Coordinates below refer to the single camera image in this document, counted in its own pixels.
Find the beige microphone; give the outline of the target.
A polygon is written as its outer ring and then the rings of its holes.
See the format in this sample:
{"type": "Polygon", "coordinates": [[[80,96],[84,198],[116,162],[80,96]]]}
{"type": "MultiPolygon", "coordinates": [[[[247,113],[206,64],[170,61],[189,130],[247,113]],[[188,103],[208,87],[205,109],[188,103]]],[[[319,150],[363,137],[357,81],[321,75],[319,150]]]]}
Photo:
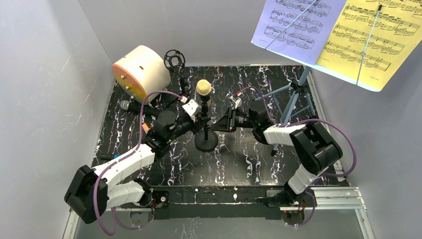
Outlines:
{"type": "Polygon", "coordinates": [[[208,111],[211,105],[212,86],[206,79],[197,82],[196,92],[201,99],[201,113],[199,116],[201,130],[195,136],[195,147],[202,152],[213,151],[218,144],[218,135],[210,130],[208,122],[211,120],[208,111]]]}

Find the silver microphone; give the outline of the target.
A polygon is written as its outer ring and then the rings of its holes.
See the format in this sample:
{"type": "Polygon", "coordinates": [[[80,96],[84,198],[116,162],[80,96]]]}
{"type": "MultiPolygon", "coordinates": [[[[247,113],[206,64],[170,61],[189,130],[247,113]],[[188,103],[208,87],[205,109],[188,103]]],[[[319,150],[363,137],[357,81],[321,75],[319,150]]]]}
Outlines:
{"type": "MultiPolygon", "coordinates": [[[[125,111],[130,111],[139,114],[141,110],[141,103],[134,101],[123,100],[120,102],[120,107],[125,111]]],[[[145,105],[143,108],[143,115],[158,117],[160,114],[159,110],[151,106],[145,105]]]]}

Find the black tripod microphone stand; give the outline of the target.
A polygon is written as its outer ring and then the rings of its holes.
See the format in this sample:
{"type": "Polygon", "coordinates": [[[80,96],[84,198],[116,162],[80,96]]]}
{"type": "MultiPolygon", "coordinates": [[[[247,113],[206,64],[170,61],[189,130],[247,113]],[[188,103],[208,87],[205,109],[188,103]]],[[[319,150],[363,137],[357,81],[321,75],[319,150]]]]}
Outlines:
{"type": "Polygon", "coordinates": [[[166,69],[177,76],[179,86],[181,89],[181,95],[189,97],[191,88],[188,85],[188,79],[184,74],[184,68],[186,59],[184,55],[176,49],[168,50],[163,57],[164,65],[166,69]]]}

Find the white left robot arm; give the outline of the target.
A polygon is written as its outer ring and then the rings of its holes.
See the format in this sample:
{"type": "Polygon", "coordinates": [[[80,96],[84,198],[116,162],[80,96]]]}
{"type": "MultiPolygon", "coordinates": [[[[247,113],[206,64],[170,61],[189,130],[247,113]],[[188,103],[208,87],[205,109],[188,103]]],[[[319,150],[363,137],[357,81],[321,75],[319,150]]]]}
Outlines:
{"type": "Polygon", "coordinates": [[[187,132],[197,133],[210,117],[187,113],[177,117],[171,111],[161,112],[147,131],[141,144],[119,157],[90,168],[80,167],[65,193],[64,201],[86,223],[98,220],[112,207],[140,203],[150,187],[139,180],[122,181],[135,171],[153,164],[170,150],[170,143],[187,132]]]}

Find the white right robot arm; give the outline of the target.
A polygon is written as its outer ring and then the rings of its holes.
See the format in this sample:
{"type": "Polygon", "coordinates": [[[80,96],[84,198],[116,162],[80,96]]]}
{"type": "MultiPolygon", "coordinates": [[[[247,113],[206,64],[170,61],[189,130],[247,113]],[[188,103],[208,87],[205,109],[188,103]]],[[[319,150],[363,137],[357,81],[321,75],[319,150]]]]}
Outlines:
{"type": "Polygon", "coordinates": [[[293,204],[304,196],[306,189],[325,170],[343,156],[341,147],[320,122],[277,125],[270,121],[267,110],[259,101],[249,104],[248,113],[229,108],[211,129],[235,132],[239,127],[250,128],[259,143],[292,146],[299,157],[299,168],[284,184],[283,190],[275,196],[257,199],[266,205],[275,202],[293,204]]]}

